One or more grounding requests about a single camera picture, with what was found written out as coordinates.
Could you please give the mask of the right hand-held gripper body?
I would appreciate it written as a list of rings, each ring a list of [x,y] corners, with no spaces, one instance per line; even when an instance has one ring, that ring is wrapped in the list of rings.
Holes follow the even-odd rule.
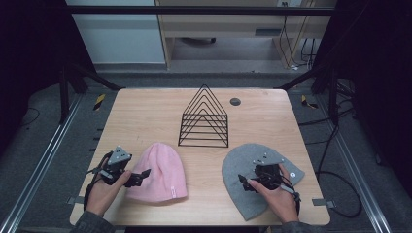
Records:
[[[282,184],[283,178],[279,164],[267,154],[255,161],[254,164],[255,181],[261,183],[269,190],[274,190]]]

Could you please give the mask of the gray knitted beanie hat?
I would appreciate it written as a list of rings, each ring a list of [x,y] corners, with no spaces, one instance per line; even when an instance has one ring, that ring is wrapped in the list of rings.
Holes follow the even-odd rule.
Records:
[[[231,200],[245,220],[261,215],[268,204],[256,191],[245,191],[243,183],[239,182],[238,175],[254,180],[256,177],[254,162],[265,154],[278,164],[282,164],[290,173],[290,178],[287,181],[283,180],[282,184],[282,187],[290,192],[293,192],[294,186],[305,175],[282,154],[264,145],[245,144],[230,151],[223,161],[223,181]]]

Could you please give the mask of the pink knitted beanie hat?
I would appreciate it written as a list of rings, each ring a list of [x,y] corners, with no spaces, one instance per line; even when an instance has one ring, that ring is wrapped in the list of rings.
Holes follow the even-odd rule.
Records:
[[[147,203],[159,203],[188,196],[186,176],[181,157],[163,143],[149,146],[133,167],[134,173],[150,169],[140,186],[126,191],[126,197]]]

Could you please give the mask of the person's right hand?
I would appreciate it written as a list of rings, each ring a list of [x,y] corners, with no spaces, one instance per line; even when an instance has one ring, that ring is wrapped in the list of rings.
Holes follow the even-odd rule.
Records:
[[[292,194],[281,187],[274,190],[267,189],[264,185],[254,180],[248,180],[248,184],[263,196],[270,210],[280,219],[282,224],[299,221]]]

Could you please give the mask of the person's left hand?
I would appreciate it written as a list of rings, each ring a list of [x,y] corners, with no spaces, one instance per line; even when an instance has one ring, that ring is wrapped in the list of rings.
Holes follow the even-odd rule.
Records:
[[[86,210],[103,217],[130,176],[131,172],[126,170],[113,184],[98,178],[89,193]]]

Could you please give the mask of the white cabinet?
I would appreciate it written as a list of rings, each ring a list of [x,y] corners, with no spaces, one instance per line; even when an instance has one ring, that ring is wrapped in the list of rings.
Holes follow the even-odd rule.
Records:
[[[164,63],[156,15],[73,14],[94,64]]]

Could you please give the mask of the black curtain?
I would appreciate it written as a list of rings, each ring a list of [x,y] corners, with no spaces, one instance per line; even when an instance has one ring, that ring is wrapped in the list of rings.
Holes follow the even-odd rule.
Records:
[[[0,155],[32,94],[58,83],[70,63],[94,69],[66,0],[0,0]]]
[[[337,0],[319,47],[355,84],[361,119],[378,154],[412,194],[412,0]]]

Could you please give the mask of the aluminium frame rail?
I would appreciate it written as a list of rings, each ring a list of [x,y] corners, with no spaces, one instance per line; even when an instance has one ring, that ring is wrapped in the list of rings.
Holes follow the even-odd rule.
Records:
[[[34,198],[44,176],[49,170],[49,167],[52,164],[52,161],[72,124],[82,100],[82,94],[76,94],[74,96],[74,100],[70,104],[67,117],[58,124],[58,127],[56,128],[50,142],[48,143],[48,146],[43,152],[22,193],[14,204],[12,210],[7,214],[5,220],[0,225],[0,233],[15,233],[17,231],[22,218],[31,204],[32,199]]]
[[[386,217],[384,216],[378,201],[373,194],[370,185],[367,183],[365,176],[361,172],[360,167],[356,163],[353,154],[349,149],[349,145],[346,143],[344,135],[341,130],[343,129],[343,123],[339,122],[339,129],[335,134],[335,140],[337,149],[346,171],[352,181],[352,184],[360,196],[360,201],[364,212],[367,214],[368,219],[376,233],[393,233]]]

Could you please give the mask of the black metal frame strut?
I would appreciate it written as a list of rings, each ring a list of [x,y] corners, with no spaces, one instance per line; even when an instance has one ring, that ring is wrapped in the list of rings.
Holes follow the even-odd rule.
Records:
[[[337,72],[331,64],[321,64],[310,71],[300,75],[292,81],[279,86],[279,89],[289,90],[290,88],[302,83],[310,78],[314,78],[311,90],[314,94],[322,93],[328,88],[328,116],[334,125],[338,124],[337,99]]]
[[[111,90],[121,90],[122,86],[111,83],[100,77],[95,71],[88,70],[76,63],[67,63],[59,71],[59,90],[60,90],[60,122],[63,123],[69,116],[69,89],[71,85],[76,93],[85,93],[88,86],[84,77],[108,87]]]

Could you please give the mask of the black horizontal frame bar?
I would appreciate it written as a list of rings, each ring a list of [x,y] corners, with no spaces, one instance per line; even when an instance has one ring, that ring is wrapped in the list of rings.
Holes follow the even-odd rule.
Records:
[[[332,16],[334,8],[224,7],[224,6],[80,6],[64,8],[71,14],[112,15],[237,15]]]

